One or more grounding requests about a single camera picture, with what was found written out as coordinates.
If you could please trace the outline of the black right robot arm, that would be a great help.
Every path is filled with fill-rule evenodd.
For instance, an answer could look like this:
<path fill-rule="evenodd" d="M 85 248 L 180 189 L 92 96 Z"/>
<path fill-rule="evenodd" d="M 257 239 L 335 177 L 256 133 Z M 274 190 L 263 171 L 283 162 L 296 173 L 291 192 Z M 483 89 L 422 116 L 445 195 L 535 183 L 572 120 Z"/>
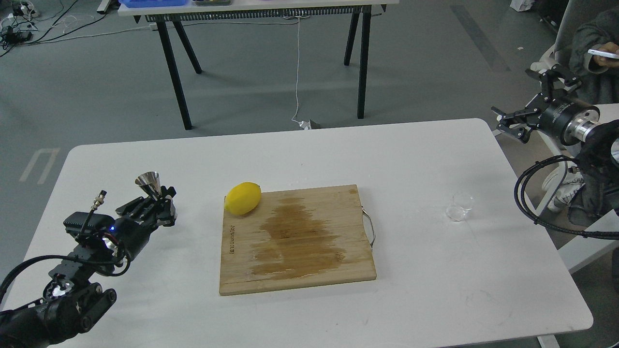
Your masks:
<path fill-rule="evenodd" d="M 534 223 L 554 231 L 604 240 L 617 240 L 618 229 L 604 231 L 575 231 L 550 223 L 534 213 L 524 203 L 526 185 L 542 168 L 563 163 L 564 174 L 557 174 L 559 187 L 551 192 L 547 204 L 551 211 L 568 209 L 568 220 L 574 225 L 587 226 L 608 212 L 618 211 L 618 121 L 599 121 L 597 106 L 580 101 L 575 89 L 581 81 L 565 67 L 555 64 L 548 69 L 527 75 L 540 81 L 540 93 L 522 109 L 505 113 L 493 107 L 498 117 L 497 131 L 527 143 L 530 132 L 537 131 L 564 147 L 577 146 L 575 157 L 559 154 L 538 161 L 517 179 L 514 189 L 516 204 Z"/>

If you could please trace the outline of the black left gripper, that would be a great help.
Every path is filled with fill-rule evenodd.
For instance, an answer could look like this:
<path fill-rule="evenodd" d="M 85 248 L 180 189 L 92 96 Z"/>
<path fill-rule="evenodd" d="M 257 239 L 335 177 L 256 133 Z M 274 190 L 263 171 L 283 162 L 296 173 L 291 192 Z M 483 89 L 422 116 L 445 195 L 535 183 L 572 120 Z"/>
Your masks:
<path fill-rule="evenodd" d="M 158 227 L 172 227 L 176 223 L 177 212 L 173 198 L 177 192 L 174 187 L 155 187 L 152 198 L 137 197 L 116 209 L 120 217 L 114 219 L 104 216 L 105 232 L 112 241 L 120 245 L 129 261 L 135 260 L 149 241 L 150 234 Z M 155 207 L 155 218 L 138 223 L 133 219 L 146 219 Z"/>

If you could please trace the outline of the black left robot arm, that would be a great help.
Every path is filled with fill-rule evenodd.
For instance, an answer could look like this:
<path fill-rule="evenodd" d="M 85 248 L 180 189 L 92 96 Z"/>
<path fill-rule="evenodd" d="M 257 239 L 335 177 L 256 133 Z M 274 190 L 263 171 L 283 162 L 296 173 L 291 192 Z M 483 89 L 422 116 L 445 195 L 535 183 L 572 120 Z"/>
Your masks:
<path fill-rule="evenodd" d="M 114 289 L 90 281 L 93 275 L 121 276 L 158 227 L 173 226 L 177 215 L 174 187 L 141 185 L 146 197 L 117 208 L 118 218 L 97 214 L 106 195 L 101 191 L 90 212 L 75 212 L 64 221 L 77 242 L 49 272 L 42 297 L 1 313 L 3 348 L 46 348 L 87 333 L 117 301 Z"/>

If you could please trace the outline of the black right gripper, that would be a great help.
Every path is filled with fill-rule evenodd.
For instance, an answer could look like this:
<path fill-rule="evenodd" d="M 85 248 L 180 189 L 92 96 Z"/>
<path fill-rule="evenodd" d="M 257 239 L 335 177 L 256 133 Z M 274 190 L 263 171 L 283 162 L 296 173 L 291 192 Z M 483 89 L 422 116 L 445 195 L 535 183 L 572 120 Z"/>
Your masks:
<path fill-rule="evenodd" d="M 570 97 L 581 86 L 581 79 L 561 64 L 526 75 L 540 82 L 541 92 L 532 99 L 532 107 L 506 113 L 493 106 L 497 126 L 493 134 L 507 134 L 523 144 L 528 143 L 531 131 L 537 130 L 562 145 L 585 142 L 599 124 L 601 112 L 597 106 Z"/>

